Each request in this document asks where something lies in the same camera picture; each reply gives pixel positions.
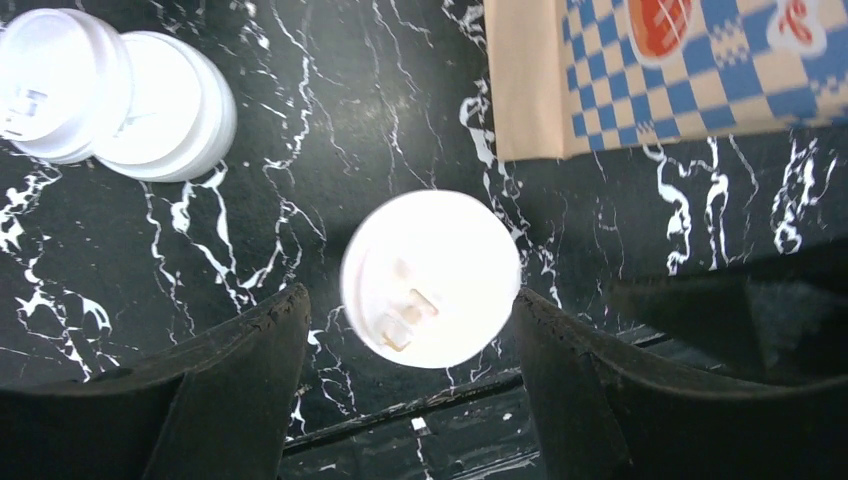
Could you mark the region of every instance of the blue and white checkered pattern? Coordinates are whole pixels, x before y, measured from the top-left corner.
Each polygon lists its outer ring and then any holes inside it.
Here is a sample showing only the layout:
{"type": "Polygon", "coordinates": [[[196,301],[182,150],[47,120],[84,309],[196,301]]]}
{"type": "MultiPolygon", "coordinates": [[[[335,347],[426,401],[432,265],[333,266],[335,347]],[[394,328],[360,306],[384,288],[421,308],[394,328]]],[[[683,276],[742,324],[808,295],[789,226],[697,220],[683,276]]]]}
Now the blue and white checkered pattern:
{"type": "Polygon", "coordinates": [[[775,0],[695,1],[682,56],[659,67],[637,60],[626,0],[566,0],[566,6],[574,153],[848,123],[848,0],[820,1],[828,48],[809,59],[769,45],[775,0]]]}

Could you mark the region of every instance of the orange logo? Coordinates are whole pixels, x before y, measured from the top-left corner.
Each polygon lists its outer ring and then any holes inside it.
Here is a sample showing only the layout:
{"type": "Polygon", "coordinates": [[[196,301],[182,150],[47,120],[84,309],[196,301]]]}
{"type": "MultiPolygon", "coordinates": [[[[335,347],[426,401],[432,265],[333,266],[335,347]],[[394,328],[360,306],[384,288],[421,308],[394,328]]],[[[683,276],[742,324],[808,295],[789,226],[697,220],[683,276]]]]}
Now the orange logo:
{"type": "Polygon", "coordinates": [[[827,33],[818,19],[819,0],[778,0],[766,37],[772,48],[814,57],[827,50],[827,33]]]}
{"type": "Polygon", "coordinates": [[[640,63],[656,65],[684,44],[692,0],[628,0],[630,41],[640,63]]]}

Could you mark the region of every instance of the marble tabletop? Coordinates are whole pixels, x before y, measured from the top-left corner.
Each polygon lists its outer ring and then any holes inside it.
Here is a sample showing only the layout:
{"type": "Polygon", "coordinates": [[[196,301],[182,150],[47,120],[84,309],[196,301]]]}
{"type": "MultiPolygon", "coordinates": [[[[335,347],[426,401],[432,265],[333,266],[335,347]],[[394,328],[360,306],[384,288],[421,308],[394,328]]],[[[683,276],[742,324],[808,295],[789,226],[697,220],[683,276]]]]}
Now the marble tabletop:
{"type": "Polygon", "coordinates": [[[480,0],[18,0],[155,30],[219,66],[239,106],[209,174],[147,184],[0,144],[0,385],[84,380],[300,282],[313,304],[292,444],[450,398],[518,361],[509,327],[448,370],[388,363],[353,335],[339,263],[403,192],[466,192],[501,218],[524,281],[605,331],[637,325],[612,278],[722,268],[848,234],[846,129],[707,139],[501,164],[480,0]]]}

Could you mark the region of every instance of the checkered paper bag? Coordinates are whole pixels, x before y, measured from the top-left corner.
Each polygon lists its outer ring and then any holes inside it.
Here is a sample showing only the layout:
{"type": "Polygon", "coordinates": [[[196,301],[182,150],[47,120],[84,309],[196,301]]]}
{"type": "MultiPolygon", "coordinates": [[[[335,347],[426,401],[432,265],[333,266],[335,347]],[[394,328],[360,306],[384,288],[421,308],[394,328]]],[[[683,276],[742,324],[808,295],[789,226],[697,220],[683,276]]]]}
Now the checkered paper bag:
{"type": "Polygon", "coordinates": [[[848,0],[486,0],[498,155],[848,123],[848,0]]]}

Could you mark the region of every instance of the stacked cup lids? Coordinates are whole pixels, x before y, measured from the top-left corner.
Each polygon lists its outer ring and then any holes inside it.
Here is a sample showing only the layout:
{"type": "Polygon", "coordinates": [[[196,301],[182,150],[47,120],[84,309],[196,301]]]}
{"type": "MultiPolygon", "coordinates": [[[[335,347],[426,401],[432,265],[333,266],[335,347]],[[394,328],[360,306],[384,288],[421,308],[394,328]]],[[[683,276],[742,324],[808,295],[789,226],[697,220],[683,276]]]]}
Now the stacked cup lids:
{"type": "Polygon", "coordinates": [[[31,10],[0,37],[0,68],[0,136],[54,164],[93,155],[138,180],[178,182],[212,169],[235,136],[221,72],[166,35],[31,10]]]}

